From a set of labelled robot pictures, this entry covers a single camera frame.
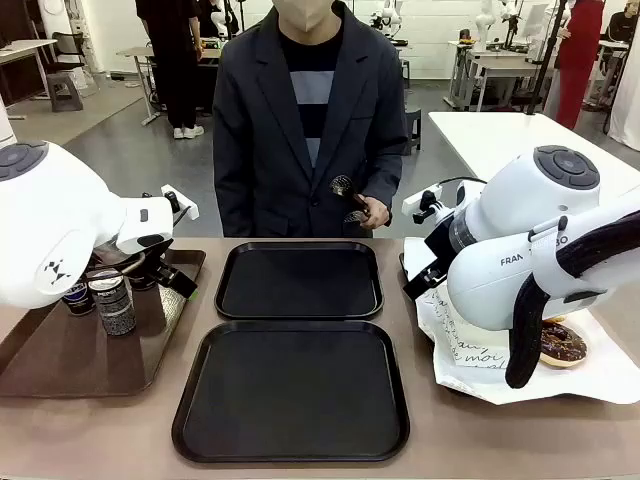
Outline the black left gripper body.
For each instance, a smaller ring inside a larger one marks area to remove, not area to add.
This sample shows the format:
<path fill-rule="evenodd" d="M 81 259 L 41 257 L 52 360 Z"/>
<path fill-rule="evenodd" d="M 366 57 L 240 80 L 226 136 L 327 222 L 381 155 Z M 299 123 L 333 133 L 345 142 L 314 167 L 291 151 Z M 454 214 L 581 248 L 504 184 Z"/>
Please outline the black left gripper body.
<path fill-rule="evenodd" d="M 146 291 L 154 285 L 170 288 L 173 274 L 182 271 L 164 261 L 165 253 L 162 249 L 147 249 L 142 252 L 144 258 L 130 270 L 130 286 L 134 291 Z"/>

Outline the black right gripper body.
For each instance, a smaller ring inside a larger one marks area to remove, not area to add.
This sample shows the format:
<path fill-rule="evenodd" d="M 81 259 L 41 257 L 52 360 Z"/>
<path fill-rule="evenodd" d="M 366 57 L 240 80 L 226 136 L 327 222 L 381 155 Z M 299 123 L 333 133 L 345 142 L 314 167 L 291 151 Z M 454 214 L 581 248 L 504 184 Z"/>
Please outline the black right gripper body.
<path fill-rule="evenodd" d="M 453 247 L 449 239 L 450 222 L 440 222 L 424 240 L 426 246 L 435 256 L 420 272 L 420 277 L 427 286 L 438 286 L 446 277 L 453 261 Z"/>

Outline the person's left hand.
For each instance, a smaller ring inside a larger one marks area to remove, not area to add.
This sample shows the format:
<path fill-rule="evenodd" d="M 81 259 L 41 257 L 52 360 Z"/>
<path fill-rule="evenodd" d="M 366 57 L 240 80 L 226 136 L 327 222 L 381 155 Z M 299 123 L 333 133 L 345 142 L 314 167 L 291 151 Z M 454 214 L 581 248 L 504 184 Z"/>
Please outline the person's left hand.
<path fill-rule="evenodd" d="M 381 201 L 373 197 L 361 195 L 361 200 L 366 204 L 369 216 L 360 223 L 360 226 L 367 230 L 375 230 L 382 226 L 387 226 L 391 221 L 391 213 L 388 207 Z"/>

